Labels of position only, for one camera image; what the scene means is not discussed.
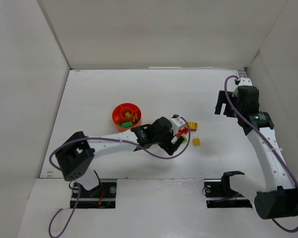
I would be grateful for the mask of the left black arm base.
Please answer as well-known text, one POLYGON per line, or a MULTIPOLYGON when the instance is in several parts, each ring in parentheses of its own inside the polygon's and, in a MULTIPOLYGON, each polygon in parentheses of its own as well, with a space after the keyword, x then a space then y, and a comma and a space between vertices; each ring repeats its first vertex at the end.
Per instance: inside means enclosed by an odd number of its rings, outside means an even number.
POLYGON ((81 178, 69 183, 72 190, 70 207, 77 209, 114 209, 117 180, 100 178, 95 170, 87 171, 81 178))

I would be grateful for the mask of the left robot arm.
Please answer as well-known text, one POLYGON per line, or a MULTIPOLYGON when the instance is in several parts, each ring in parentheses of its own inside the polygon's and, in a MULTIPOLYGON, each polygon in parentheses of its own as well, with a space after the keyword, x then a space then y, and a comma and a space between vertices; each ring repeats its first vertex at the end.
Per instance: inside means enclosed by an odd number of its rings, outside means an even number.
POLYGON ((63 145, 52 152, 57 159, 54 166, 61 171, 65 181, 76 181, 86 191, 96 188, 92 185, 92 174, 89 168, 96 158, 119 152, 144 151, 151 156, 155 154, 149 149, 157 145, 168 155, 165 159, 173 159, 184 142, 184 137, 177 133, 188 125, 187 121, 178 115, 167 119, 160 117, 152 124, 133 127, 126 131, 105 136, 90 137, 82 131, 74 133, 63 145))

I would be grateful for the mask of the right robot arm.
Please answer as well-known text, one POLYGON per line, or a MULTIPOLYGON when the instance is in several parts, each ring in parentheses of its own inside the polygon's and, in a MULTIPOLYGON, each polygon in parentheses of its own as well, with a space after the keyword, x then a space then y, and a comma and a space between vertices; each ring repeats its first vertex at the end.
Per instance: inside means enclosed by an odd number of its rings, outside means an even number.
POLYGON ((267 112, 259 110, 259 90, 238 86, 233 92, 221 90, 215 114, 237 118, 261 166, 265 185, 254 183, 242 171, 225 172, 225 193, 239 193, 250 200, 263 220, 298 216, 298 181, 292 174, 276 142, 274 124, 267 112))

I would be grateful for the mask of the orange round divided container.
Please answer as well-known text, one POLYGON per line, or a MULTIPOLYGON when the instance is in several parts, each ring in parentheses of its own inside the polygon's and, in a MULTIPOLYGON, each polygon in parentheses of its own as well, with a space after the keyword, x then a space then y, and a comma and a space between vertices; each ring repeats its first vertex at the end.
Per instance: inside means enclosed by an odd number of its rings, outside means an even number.
POLYGON ((142 112, 135 104, 122 103, 113 110, 112 121, 116 129, 123 132, 142 124, 142 112))

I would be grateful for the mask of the brown lego brick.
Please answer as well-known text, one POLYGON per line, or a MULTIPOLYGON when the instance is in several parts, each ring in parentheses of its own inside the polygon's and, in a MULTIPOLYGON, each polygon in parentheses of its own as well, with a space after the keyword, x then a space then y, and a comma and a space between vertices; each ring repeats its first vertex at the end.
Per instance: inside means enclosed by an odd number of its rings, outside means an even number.
POLYGON ((138 114, 135 114, 135 115, 133 116, 132 122, 137 123, 138 120, 139 120, 139 118, 138 118, 138 114))

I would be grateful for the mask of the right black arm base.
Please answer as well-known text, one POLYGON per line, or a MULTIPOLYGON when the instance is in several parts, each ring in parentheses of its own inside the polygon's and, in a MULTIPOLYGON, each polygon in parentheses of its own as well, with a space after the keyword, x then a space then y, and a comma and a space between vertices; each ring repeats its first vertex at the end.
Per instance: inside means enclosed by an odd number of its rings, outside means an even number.
POLYGON ((230 188, 230 177, 244 175, 241 171, 224 172, 221 178, 204 179, 202 193, 207 208, 251 208, 252 202, 230 188))

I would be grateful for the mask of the green long lego brick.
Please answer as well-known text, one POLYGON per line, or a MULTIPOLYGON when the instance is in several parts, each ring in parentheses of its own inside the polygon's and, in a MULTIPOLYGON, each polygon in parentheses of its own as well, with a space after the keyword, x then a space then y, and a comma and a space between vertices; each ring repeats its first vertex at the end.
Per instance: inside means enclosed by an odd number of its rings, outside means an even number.
POLYGON ((132 127, 133 123, 131 121, 128 121, 128 122, 124 122, 122 124, 119 124, 119 126, 122 127, 122 128, 128 128, 128 127, 132 127))

